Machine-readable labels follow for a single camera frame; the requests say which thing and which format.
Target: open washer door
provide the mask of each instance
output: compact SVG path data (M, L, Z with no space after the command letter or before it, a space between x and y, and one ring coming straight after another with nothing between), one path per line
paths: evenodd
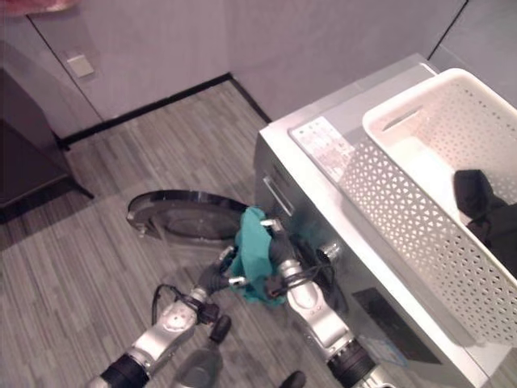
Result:
M134 198L128 206L127 220L141 234L154 238L219 245L234 239L246 208L207 192L161 190Z

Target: black cable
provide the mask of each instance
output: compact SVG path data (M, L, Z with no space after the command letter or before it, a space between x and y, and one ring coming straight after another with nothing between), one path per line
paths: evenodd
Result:
M331 270L331 284L334 283L335 278L335 269L332 264L319 264L315 265L314 267L308 268L302 272L295 273L291 276L288 276L284 279L284 287L281 287L279 289L275 289L271 292L271 295L285 295L287 291L290 289L294 289L295 287L298 287L300 285L304 285L305 283L309 283L310 281L313 281L314 278L317 276L317 274L323 269L323 268L330 268Z
M181 291L179 291L179 289L177 289L175 286L168 285L168 284L165 284L165 283L161 283L154 290L153 303L151 305L151 324L152 325L156 324L156 321L157 321L157 318L158 318L158 299L160 299L160 291L161 291L161 289L164 289L164 288L165 289L169 289L170 291L172 291L174 293L174 295L175 295L174 301L175 302L180 300L181 302L185 303L187 306L192 306L195 310L197 309L198 306L195 306L189 300L189 297L187 295L185 295L184 293L182 293Z

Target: gray wall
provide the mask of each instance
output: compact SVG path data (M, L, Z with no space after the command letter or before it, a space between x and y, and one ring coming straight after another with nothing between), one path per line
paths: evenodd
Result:
M230 69L272 118L412 53L464 0L226 0Z
M470 0L431 61L470 71L517 107L517 1Z
M26 18L3 20L2 33L2 65L44 110L57 135L101 121Z
M86 55L76 82L108 120L228 71L222 2L86 0L32 20L62 63Z

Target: white laundry basket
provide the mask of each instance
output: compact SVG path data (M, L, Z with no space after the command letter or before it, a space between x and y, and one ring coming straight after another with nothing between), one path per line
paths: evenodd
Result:
M454 171L479 169L517 202L517 111L452 69L373 108L363 126L378 148L361 152L371 171L348 183L354 201L474 339L517 346L517 281L464 226L452 189Z

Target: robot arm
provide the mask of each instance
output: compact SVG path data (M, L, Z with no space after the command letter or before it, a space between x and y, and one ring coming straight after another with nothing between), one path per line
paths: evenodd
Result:
M90 381L90 388L144 386L194 334L197 323L215 322L219 309L206 303L214 292L228 287L230 279L213 264L201 274L198 285L170 304L157 323L140 336L117 361Z
M319 286L303 277L300 262L280 222L267 220L263 225L273 235L269 256L288 289L289 306L303 322L334 377L342 386L352 387L375 368L375 363L326 303Z

